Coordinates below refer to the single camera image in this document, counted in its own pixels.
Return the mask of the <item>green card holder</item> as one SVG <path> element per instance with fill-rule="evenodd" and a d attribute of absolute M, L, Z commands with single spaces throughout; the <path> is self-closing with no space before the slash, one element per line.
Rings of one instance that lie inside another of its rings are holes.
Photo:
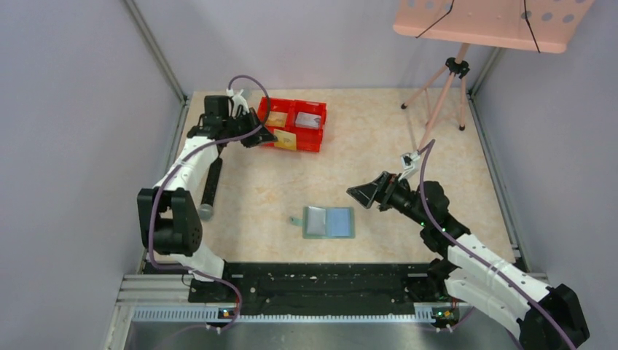
<path fill-rule="evenodd" d="M 301 217 L 290 216 L 288 223 L 302 228 L 304 239 L 353 239 L 356 236 L 351 207 L 306 206 Z"/>

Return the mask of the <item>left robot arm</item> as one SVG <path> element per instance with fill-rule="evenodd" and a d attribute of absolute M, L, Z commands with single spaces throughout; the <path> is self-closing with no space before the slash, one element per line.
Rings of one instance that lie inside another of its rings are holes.
<path fill-rule="evenodd" d="M 141 239 L 153 265 L 156 255 L 169 256 L 198 280 L 223 276 L 224 260 L 203 242 L 198 208 L 205 180 L 230 142 L 251 148 L 275 140 L 240 93 L 204 98 L 204 111 L 166 175 L 137 195 Z"/>

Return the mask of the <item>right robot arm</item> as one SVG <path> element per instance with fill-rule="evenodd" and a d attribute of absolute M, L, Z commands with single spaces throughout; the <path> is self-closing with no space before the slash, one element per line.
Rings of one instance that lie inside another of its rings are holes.
<path fill-rule="evenodd" d="M 380 211 L 395 209 L 421 225 L 424 244 L 440 256 L 428 271 L 438 293 L 498 322 L 521 349 L 577 349 L 590 338 L 575 291 L 551 287 L 492 252 L 448 211 L 439 182 L 424 181 L 413 190 L 384 171 L 346 192 L 367 209 L 377 203 Z"/>

